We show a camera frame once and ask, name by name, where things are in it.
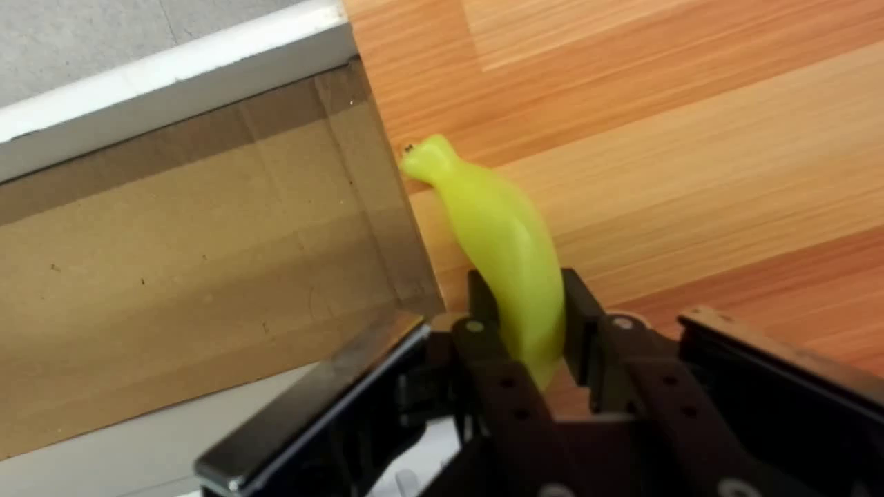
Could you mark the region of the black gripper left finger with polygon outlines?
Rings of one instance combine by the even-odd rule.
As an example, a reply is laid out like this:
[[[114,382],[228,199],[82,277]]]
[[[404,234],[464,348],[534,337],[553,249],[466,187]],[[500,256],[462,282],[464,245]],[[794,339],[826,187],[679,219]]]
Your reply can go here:
[[[573,497],[573,466],[527,366],[500,342],[500,310],[466,274],[466,317],[451,331],[458,364],[458,469],[480,497]]]

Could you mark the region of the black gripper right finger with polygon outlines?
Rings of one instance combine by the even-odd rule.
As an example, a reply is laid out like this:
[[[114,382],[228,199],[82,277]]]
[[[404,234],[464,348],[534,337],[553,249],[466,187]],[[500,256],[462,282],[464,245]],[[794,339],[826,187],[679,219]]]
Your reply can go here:
[[[768,477],[676,346],[636,314],[609,313],[565,268],[567,364],[588,389],[594,473],[624,497],[772,497]]]

